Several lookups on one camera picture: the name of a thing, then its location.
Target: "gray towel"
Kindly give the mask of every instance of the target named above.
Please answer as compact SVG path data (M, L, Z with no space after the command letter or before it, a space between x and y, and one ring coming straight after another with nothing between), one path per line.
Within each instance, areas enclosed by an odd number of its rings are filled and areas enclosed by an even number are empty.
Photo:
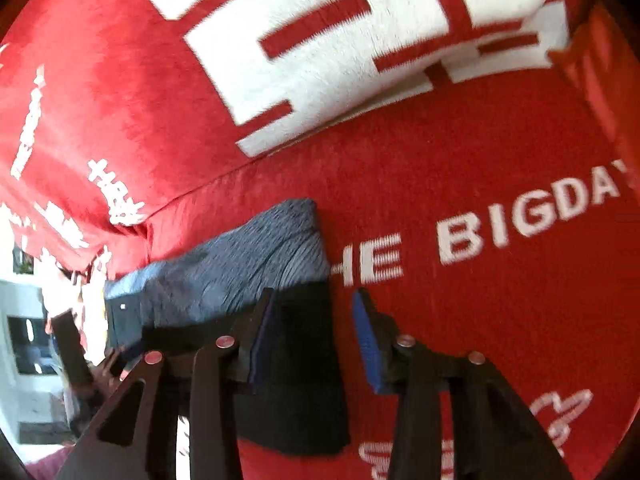
M142 292L143 326L186 326L255 303L265 286L321 282L329 273L316 204L287 200L179 258L107 282L105 298Z

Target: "folded cloth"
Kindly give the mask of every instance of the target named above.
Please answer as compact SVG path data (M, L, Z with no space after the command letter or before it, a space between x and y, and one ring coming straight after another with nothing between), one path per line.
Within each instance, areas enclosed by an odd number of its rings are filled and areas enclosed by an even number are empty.
M104 297L143 290L143 326L185 326L255 303L265 286L327 280L329 272L316 204L287 200L179 258L107 282Z
M335 454L349 432L329 273L315 203L288 200L180 258L107 282L108 346L195 351L273 287L281 327L270 376L254 395L236 396L238 435L297 456ZM187 415L188 383L174 393Z

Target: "black cloth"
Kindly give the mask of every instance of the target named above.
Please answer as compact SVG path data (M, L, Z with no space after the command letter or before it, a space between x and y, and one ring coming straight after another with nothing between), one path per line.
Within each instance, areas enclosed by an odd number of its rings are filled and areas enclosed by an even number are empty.
M328 282L294 285L276 294L281 330L274 343L270 377L253 395L234 397L238 435L295 456L337 454L350 439ZM106 300L110 347L141 339L143 349L159 349L167 355L195 351L227 334L236 317L254 307L248 304L239 313L191 326L142 328L135 309L130 308L139 304L136 296ZM187 415L189 384L185 381L175 387L180 412Z

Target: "hand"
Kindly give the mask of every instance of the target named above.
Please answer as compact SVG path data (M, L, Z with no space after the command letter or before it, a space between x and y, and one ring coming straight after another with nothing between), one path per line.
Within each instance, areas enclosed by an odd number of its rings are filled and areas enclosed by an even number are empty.
M109 397L120 384L120 379L111 374L111 367L115 364L122 348L112 348L99 365L91 367L91 374L94 376L94 387L106 399Z
M47 251L42 250L38 278L42 287L44 307L51 317L58 316L70 308L78 310L80 286L73 285L58 268L56 259Z

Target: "red cushion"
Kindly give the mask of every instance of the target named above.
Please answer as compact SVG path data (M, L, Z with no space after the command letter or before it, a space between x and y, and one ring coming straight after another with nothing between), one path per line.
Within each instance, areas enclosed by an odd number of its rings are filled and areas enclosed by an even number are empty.
M548 64L582 0L532 16L560 1L31 0L0 54L0 186L12 210L62 210L42 223L84 267L112 238L150 239L141 222L171 200L408 75L432 67L436 83L441 59L460 79ZM537 53L456 71L512 37Z
M350 303L365 285L430 348L489 356L525 402L537 401L576 479L594 478L639 394L640 208L620 168L559 72L517 72L332 126L154 215L155 260L280 200L318 203L353 444L322 460L243 444L245 477L384 478L395 402L373 396L360 363ZM534 190L543 198L526 202ZM446 221L471 213L482 247L463 233L452 256L447 234L465 224Z
M640 63L622 31L604 6L597 4L570 47L551 56L625 159L640 198Z

